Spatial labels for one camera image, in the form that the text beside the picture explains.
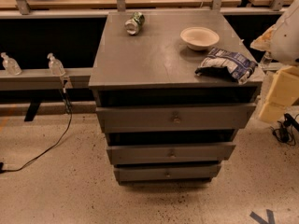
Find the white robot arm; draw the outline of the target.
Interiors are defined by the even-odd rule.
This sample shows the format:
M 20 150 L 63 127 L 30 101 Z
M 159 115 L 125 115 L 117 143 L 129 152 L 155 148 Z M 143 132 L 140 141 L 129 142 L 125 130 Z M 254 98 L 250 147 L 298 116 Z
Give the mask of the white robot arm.
M 254 39 L 250 47 L 267 51 L 271 57 L 287 65 L 299 65 L 299 0 L 295 0 L 277 22 Z

